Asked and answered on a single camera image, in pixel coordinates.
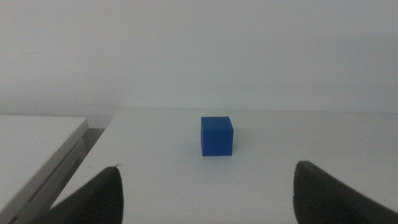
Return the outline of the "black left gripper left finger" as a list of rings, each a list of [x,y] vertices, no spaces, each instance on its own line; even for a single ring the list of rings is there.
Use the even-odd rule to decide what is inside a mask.
[[[33,224],[123,222],[124,197],[120,171],[107,167],[65,200],[32,220]]]

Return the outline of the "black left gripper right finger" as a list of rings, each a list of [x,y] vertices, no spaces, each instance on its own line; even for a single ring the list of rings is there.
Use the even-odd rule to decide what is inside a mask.
[[[295,166],[293,206],[298,223],[397,223],[397,212],[309,161]]]

